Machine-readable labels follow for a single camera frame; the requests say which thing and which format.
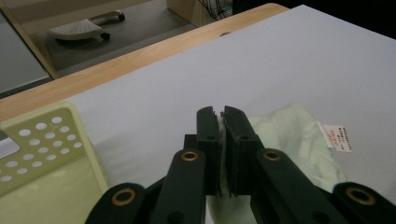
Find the light green towel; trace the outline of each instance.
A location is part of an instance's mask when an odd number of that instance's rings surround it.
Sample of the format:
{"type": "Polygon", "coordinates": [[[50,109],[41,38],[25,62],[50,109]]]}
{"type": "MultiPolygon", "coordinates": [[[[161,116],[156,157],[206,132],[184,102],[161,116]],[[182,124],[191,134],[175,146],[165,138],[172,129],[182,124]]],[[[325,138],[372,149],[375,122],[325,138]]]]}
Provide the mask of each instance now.
{"type": "MultiPolygon", "coordinates": [[[[335,184],[346,181],[316,120],[302,105],[287,105],[271,114],[251,117],[249,121],[265,147],[286,152],[314,185],[331,192],[335,184]]],[[[220,132],[224,137],[224,127],[220,127],[220,132]]],[[[256,223],[250,210],[250,197],[229,198],[226,186],[225,169],[222,169],[223,197],[207,197],[214,223],[256,223]]]]}

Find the white sticker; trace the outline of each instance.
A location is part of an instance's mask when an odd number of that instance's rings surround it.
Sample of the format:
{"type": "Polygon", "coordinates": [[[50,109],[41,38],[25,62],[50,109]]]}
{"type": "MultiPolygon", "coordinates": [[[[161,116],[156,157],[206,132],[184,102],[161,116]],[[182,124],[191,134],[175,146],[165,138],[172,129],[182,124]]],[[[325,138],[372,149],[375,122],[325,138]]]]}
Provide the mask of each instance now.
{"type": "Polygon", "coordinates": [[[347,129],[343,125],[328,125],[318,122],[318,126],[325,136],[328,147],[333,147],[337,151],[352,152],[347,129]]]}

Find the round hole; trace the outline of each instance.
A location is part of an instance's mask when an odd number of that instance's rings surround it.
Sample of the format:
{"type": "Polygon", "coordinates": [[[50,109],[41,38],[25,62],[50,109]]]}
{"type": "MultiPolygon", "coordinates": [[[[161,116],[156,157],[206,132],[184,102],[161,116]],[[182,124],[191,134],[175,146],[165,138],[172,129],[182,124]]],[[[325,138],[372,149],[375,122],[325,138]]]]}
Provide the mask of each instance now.
{"type": "Polygon", "coordinates": [[[73,134],[70,134],[69,136],[67,136],[67,140],[69,140],[69,141],[73,141],[75,139],[76,139],[76,136],[73,134]]]}
{"type": "Polygon", "coordinates": [[[32,166],[33,166],[33,167],[39,167],[39,166],[41,166],[42,164],[43,164],[42,161],[35,161],[35,162],[32,163],[32,166]]]}
{"type": "Polygon", "coordinates": [[[44,130],[47,128],[47,124],[46,123],[37,123],[37,125],[35,126],[38,130],[44,130]]]}
{"type": "Polygon", "coordinates": [[[269,161],[280,161],[280,155],[274,151],[266,151],[264,152],[264,158],[269,161]]]}
{"type": "Polygon", "coordinates": [[[67,126],[63,126],[62,128],[60,128],[59,129],[59,131],[61,131],[61,133],[67,133],[67,132],[69,132],[69,127],[67,127],[67,126]]]}
{"type": "Polygon", "coordinates": [[[34,155],[32,155],[32,154],[26,154],[26,155],[23,156],[23,159],[26,160],[26,161],[29,161],[29,160],[31,160],[33,157],[34,157],[34,155]]]}
{"type": "Polygon", "coordinates": [[[181,154],[181,159],[184,161],[196,161],[198,160],[198,154],[192,151],[184,152],[181,154]]]}
{"type": "Polygon", "coordinates": [[[42,147],[38,150],[38,152],[41,154],[47,153],[48,151],[49,151],[49,149],[47,147],[42,147]]]}
{"type": "Polygon", "coordinates": [[[80,143],[80,142],[77,142],[74,144],[74,147],[81,147],[81,146],[82,146],[82,143],[80,143]]]}
{"type": "Polygon", "coordinates": [[[51,138],[55,137],[55,133],[46,133],[45,136],[47,139],[51,139],[51,138]]]}
{"type": "Polygon", "coordinates": [[[183,223],[184,214],[181,212],[173,212],[168,215],[169,224],[180,224],[183,223]]]}
{"type": "Polygon", "coordinates": [[[55,117],[52,119],[52,123],[58,124],[62,122],[62,118],[61,117],[55,117]]]}
{"type": "Polygon", "coordinates": [[[62,142],[62,141],[56,141],[56,142],[54,142],[53,143],[53,145],[55,146],[55,147],[60,147],[61,145],[63,145],[64,143],[62,142]]]}
{"type": "Polygon", "coordinates": [[[10,181],[11,179],[12,179],[12,176],[10,176],[10,175],[5,175],[5,176],[0,178],[0,180],[3,181],[3,182],[10,181]]]}
{"type": "Polygon", "coordinates": [[[319,224],[327,224],[330,223],[330,218],[323,212],[314,211],[312,212],[311,217],[315,220],[316,223],[319,224]]]}
{"type": "Polygon", "coordinates": [[[56,156],[55,155],[49,155],[48,157],[47,157],[47,160],[48,161],[53,161],[53,160],[55,160],[56,159],[56,156]]]}
{"type": "Polygon", "coordinates": [[[18,165],[17,161],[9,161],[7,163],[7,167],[12,168],[12,167],[16,167],[18,165]]]}
{"type": "Polygon", "coordinates": [[[26,173],[27,173],[27,169],[26,169],[26,168],[21,168],[21,169],[19,169],[19,170],[17,171],[17,173],[18,173],[19,175],[26,174],[26,173]]]}
{"type": "Polygon", "coordinates": [[[113,197],[111,198],[111,202],[113,202],[113,204],[116,206],[124,206],[131,203],[134,200],[135,196],[136,193],[133,189],[121,189],[113,195],[113,197]]]}
{"type": "Polygon", "coordinates": [[[67,154],[67,153],[69,153],[69,151],[70,151],[69,148],[63,148],[63,149],[61,150],[61,154],[67,154]]]}
{"type": "Polygon", "coordinates": [[[30,146],[37,146],[38,144],[40,144],[40,140],[36,138],[29,141],[30,146]]]}
{"type": "Polygon", "coordinates": [[[375,204],[375,197],[364,189],[359,188],[348,188],[346,189],[346,195],[353,201],[363,205],[375,204]]]}
{"type": "Polygon", "coordinates": [[[20,136],[22,136],[22,137],[29,136],[30,133],[31,133],[30,130],[27,130],[27,129],[20,130],[20,136]]]}

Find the black caster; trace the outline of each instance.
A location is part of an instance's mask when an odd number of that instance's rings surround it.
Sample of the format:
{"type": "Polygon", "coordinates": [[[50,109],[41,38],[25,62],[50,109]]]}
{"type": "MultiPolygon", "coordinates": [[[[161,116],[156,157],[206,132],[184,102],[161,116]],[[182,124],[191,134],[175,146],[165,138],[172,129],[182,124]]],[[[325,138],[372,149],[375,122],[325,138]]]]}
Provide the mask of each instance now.
{"type": "Polygon", "coordinates": [[[104,40],[109,40],[110,39],[110,34],[109,33],[102,33],[100,35],[100,37],[102,37],[104,40]]]}
{"type": "Polygon", "coordinates": [[[125,21],[125,15],[124,15],[123,13],[121,13],[121,14],[119,15],[119,20],[120,20],[120,21],[125,21]]]}

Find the wooden table edge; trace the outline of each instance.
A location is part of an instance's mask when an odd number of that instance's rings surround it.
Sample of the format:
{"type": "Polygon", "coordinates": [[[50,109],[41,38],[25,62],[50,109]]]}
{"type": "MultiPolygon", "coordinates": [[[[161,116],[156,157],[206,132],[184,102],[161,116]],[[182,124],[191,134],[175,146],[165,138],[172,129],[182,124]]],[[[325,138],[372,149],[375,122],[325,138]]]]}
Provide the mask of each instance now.
{"type": "Polygon", "coordinates": [[[221,34],[239,30],[286,10],[288,8],[273,3],[255,7],[227,19],[210,23],[185,34],[171,37],[97,64],[67,77],[11,95],[0,100],[0,122],[41,106],[62,101],[151,63],[219,38],[221,34]]]}

